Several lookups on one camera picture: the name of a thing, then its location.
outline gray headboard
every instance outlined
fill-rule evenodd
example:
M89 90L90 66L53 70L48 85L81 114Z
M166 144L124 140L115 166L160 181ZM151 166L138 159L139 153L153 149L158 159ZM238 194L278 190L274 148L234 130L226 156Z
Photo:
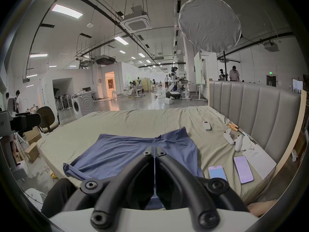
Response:
M209 84L209 106L251 135L276 163L294 133L300 100L301 96L292 92L254 83Z

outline white remote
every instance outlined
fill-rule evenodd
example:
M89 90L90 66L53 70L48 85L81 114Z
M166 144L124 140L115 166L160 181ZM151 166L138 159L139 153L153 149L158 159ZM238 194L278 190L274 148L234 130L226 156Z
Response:
M211 125L208 121L203 121L204 129L209 131L211 129Z
M224 132L223 137L226 139L226 141L229 142L230 145L234 145L234 140L232 139L230 133L231 133L231 129L227 129Z

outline pink smartphone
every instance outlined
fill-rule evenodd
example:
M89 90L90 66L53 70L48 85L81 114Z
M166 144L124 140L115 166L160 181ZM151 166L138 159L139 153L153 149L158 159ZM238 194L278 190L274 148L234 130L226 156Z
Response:
M234 163L241 184L246 184L254 180L250 166L245 156L234 157Z
M222 179L227 181L225 172L224 172L223 167L221 165L209 167L208 172L209 172L211 179L212 178L222 178Z

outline beige bed sheet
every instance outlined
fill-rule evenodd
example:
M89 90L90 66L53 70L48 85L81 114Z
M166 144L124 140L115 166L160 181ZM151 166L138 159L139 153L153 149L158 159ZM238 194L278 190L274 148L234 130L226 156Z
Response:
M212 130L205 131L203 120L210 122ZM79 186L81 181L65 176L62 165L75 160L95 143L101 133L146 138L185 126L201 153L199 165L205 177L209 178L209 166L222 165L231 188L248 204L267 185L268 177L262 180L250 166L254 181L240 184L233 157L241 155L241 152L236 153L234 146L223 137L228 122L228 118L210 106L94 112L54 130L38 141L38 148L56 176L68 178Z

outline washing machine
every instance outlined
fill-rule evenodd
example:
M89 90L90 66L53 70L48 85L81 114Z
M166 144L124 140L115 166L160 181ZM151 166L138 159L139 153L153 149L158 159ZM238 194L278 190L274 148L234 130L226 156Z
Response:
M71 101L76 119L79 119L94 111L91 92L73 95Z

